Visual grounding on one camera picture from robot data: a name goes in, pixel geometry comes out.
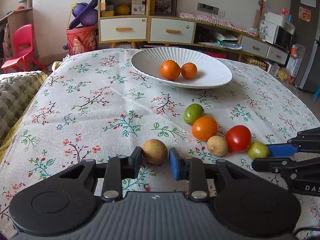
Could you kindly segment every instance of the table runner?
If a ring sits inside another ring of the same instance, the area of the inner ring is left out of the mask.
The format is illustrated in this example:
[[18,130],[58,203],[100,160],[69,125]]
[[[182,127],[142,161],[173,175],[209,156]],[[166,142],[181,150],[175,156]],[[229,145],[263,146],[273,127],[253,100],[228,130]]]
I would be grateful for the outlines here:
[[[233,73],[232,81],[207,90],[184,89],[153,81],[136,72],[130,58],[136,49],[106,49],[71,56],[53,72],[37,93],[1,164],[0,229],[16,233],[8,206],[24,188],[87,158],[107,162],[130,155],[151,138],[176,147],[182,156],[215,163],[206,143],[197,141],[183,112],[192,103],[219,123],[218,135],[243,124],[253,140],[284,143],[297,131],[319,127],[311,111],[286,87],[260,68],[220,59]],[[296,160],[316,154],[295,155]],[[246,153],[223,158],[252,171]],[[257,173],[286,187],[280,175]],[[212,180],[208,180],[215,195]],[[101,191],[102,181],[96,194]],[[175,181],[169,163],[153,166],[145,161],[137,179],[123,181],[124,194],[138,191],[185,191],[186,181]],[[319,198],[297,195],[301,226],[320,226]],[[301,237],[310,235],[303,232]]]

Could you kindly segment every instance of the white drawer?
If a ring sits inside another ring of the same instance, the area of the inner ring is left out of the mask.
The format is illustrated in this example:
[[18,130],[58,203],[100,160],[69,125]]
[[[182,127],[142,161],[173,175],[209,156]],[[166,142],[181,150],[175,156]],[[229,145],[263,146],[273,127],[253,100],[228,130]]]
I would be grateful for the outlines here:
[[100,21],[101,41],[145,40],[147,18],[114,18]]
[[194,27],[194,22],[152,18],[150,41],[192,43]]
[[270,47],[267,44],[251,39],[247,36],[242,37],[241,46],[242,46],[242,50],[261,56],[261,57],[267,56],[267,53]]
[[279,62],[281,64],[285,64],[285,61],[287,60],[287,56],[288,56],[287,53],[271,46],[267,54],[268,59],[275,62]]

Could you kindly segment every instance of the green lime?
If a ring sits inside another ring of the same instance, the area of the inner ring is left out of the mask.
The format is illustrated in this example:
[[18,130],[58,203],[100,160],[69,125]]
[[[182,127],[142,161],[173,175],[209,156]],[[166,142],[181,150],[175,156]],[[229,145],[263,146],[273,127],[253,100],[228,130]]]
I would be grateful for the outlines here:
[[203,107],[199,104],[192,104],[184,111],[183,119],[187,124],[193,125],[193,123],[203,115]]
[[268,158],[269,157],[269,148],[261,142],[253,142],[247,153],[251,159],[255,158]]

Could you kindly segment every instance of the fruit bowl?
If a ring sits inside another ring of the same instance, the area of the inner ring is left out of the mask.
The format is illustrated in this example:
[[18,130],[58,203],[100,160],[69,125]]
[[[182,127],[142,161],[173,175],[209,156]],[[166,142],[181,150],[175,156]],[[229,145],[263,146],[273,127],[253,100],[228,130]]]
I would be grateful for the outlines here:
[[[180,67],[187,62],[194,63],[198,68],[197,76],[194,79],[185,79],[180,75],[174,81],[166,79],[160,73],[160,65],[169,59],[177,62]],[[141,50],[132,56],[131,65],[151,79],[176,87],[207,89],[223,86],[232,80],[232,72],[226,65],[211,56],[190,49],[157,47]]]

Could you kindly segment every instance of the chair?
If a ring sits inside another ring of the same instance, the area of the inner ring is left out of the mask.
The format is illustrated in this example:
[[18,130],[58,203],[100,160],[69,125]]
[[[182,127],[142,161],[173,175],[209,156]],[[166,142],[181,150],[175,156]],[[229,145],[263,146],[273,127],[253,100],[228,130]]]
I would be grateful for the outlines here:
[[44,70],[47,67],[41,64],[38,60],[33,57],[34,53],[34,30],[33,25],[24,25],[16,30],[11,37],[12,47],[14,49],[14,57],[7,60],[3,65],[2,69],[6,73],[7,69],[12,67],[16,71],[22,71],[18,64],[23,63],[23,70],[28,71],[28,61],[32,61]]

